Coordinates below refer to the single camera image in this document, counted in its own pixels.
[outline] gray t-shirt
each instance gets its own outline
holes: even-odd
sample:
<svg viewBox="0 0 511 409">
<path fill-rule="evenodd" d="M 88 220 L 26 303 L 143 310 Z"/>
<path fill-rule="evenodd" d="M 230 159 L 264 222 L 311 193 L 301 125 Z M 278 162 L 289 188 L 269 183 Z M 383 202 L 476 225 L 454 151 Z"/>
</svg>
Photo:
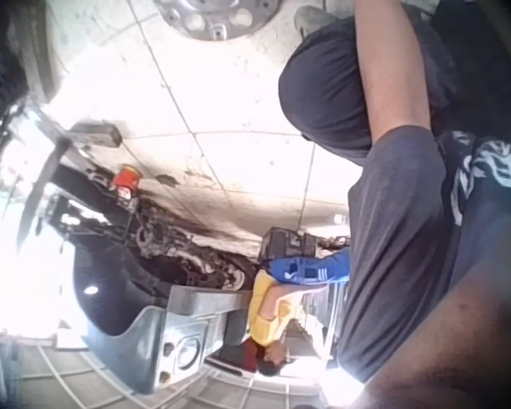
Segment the gray t-shirt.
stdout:
<svg viewBox="0 0 511 409">
<path fill-rule="evenodd" d="M 373 146 L 348 197 L 338 360 L 366 382 L 511 225 L 511 146 L 401 127 Z"/>
</svg>

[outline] concrete floor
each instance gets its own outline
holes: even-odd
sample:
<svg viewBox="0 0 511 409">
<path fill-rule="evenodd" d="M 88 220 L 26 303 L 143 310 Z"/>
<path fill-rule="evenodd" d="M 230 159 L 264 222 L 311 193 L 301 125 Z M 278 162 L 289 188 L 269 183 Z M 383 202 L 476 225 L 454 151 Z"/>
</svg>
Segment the concrete floor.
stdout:
<svg viewBox="0 0 511 409">
<path fill-rule="evenodd" d="M 439 0 L 415 3 L 432 12 Z M 211 243 L 222 248 L 255 255 L 271 226 L 349 234 L 347 193 L 361 169 L 305 141 L 278 103 L 278 76 L 301 42 L 293 14 L 322 0 L 284 0 L 258 32 L 222 43 L 183 37 L 153 0 L 48 4 L 55 105 L 123 132 L 119 149 L 90 152 L 97 162 L 141 169 L 142 187 L 223 233 Z M 327 2 L 343 15 L 350 5 Z"/>
</svg>

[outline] sneaker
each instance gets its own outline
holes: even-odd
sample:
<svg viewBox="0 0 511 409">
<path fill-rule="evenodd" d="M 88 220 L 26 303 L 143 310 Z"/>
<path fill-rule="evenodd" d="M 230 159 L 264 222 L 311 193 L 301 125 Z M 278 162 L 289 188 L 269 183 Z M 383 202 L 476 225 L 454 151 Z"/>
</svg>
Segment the sneaker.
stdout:
<svg viewBox="0 0 511 409">
<path fill-rule="evenodd" d="M 297 9 L 293 18 L 297 32 L 304 40 L 308 35 L 320 28 L 339 20 L 333 14 L 314 6 L 303 6 Z"/>
</svg>

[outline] headlight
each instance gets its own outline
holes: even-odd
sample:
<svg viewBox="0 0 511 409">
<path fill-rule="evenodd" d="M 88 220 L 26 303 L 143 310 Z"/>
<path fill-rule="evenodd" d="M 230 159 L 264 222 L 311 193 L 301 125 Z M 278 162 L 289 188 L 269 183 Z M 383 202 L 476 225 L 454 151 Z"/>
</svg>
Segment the headlight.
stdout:
<svg viewBox="0 0 511 409">
<path fill-rule="evenodd" d="M 188 338 L 181 342 L 180 352 L 176 365 L 181 371 L 185 371 L 193 366 L 197 361 L 201 345 L 197 338 Z"/>
</svg>

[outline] leg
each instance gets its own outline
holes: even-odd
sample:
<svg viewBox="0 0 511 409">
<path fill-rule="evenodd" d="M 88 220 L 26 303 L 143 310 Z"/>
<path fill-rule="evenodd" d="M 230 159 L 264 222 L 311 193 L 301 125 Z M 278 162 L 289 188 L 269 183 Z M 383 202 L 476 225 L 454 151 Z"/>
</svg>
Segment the leg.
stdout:
<svg viewBox="0 0 511 409">
<path fill-rule="evenodd" d="M 433 29 L 415 9 L 407 10 L 421 43 L 433 131 L 439 133 L 438 117 L 457 93 L 456 67 Z M 312 32 L 324 24 L 327 26 Z M 301 8 L 296 27 L 306 38 L 278 81 L 284 115 L 307 139 L 363 164 L 371 139 L 354 19 L 336 20 L 323 10 Z"/>
</svg>

